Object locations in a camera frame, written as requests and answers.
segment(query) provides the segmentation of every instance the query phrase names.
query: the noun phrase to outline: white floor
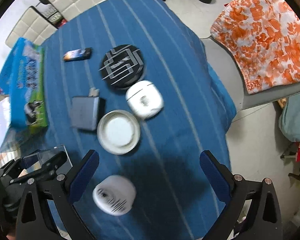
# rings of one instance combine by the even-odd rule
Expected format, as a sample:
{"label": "white floor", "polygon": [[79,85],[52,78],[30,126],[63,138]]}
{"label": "white floor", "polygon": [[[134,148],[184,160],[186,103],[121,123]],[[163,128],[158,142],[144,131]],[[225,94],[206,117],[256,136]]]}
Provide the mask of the white floor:
{"label": "white floor", "polygon": [[[166,4],[202,39],[210,36],[210,26],[230,1],[212,0],[205,4],[199,0],[167,0]],[[240,111],[226,137],[232,172],[248,180],[271,178],[285,223],[300,205],[300,183],[288,177],[289,172],[297,173],[299,165],[292,159],[280,159],[290,144],[278,128],[280,114],[276,102]]]}

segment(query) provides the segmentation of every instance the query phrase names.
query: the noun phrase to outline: orange and white fabric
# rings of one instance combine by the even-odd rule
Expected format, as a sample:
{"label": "orange and white fabric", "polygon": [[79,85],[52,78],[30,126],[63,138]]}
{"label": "orange and white fabric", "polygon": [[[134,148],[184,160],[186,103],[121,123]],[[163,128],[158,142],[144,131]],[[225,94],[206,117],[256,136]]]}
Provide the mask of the orange and white fabric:
{"label": "orange and white fabric", "polygon": [[210,28],[249,94],[300,82],[300,20],[284,0],[233,0]]}

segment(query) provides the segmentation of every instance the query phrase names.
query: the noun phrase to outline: blue tablecloth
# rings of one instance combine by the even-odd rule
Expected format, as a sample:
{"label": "blue tablecloth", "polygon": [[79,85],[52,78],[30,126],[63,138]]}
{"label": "blue tablecloth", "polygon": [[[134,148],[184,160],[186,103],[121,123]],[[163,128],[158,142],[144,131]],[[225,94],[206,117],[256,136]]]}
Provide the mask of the blue tablecloth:
{"label": "blue tablecloth", "polygon": [[[121,44],[141,49],[146,80],[161,92],[164,109],[141,122],[137,152],[106,152],[96,133],[70,127],[71,98],[100,89],[106,112],[131,111],[124,92],[110,91],[99,73],[107,51]],[[209,149],[229,164],[225,134],[235,108],[208,65],[202,42],[161,0],[107,0],[62,26],[43,47],[44,85],[49,128],[32,147],[65,144],[72,162],[89,149],[100,165],[75,207],[97,239],[197,239],[215,222],[224,205],[216,198],[199,165]],[[63,62],[66,51],[92,47],[90,60]],[[92,190],[120,174],[136,187],[132,210],[114,217],[93,202]]]}

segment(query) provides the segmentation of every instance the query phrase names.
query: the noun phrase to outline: gray charger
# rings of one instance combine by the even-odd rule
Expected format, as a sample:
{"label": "gray charger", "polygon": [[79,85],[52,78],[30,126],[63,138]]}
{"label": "gray charger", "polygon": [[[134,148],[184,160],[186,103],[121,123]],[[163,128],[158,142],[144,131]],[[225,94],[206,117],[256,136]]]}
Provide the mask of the gray charger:
{"label": "gray charger", "polygon": [[95,131],[104,115],[106,101],[101,97],[76,96],[72,98],[71,126]]}

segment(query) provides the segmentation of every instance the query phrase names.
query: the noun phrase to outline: metal bolt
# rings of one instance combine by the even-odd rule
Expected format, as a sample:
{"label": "metal bolt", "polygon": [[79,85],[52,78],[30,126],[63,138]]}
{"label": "metal bolt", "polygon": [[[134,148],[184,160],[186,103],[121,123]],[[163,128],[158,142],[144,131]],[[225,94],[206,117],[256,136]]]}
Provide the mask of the metal bolt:
{"label": "metal bolt", "polygon": [[265,183],[268,184],[268,185],[270,185],[272,183],[272,181],[269,178],[265,178]]}
{"label": "metal bolt", "polygon": [[237,180],[237,181],[241,181],[243,178],[242,178],[242,176],[240,174],[236,174],[234,176],[234,179]]}
{"label": "metal bolt", "polygon": [[58,176],[57,176],[57,180],[58,181],[62,181],[62,180],[64,180],[65,179],[65,175],[64,174],[59,174]]}
{"label": "metal bolt", "polygon": [[30,178],[28,179],[28,182],[27,182],[29,185],[31,185],[32,183],[34,183],[34,178]]}

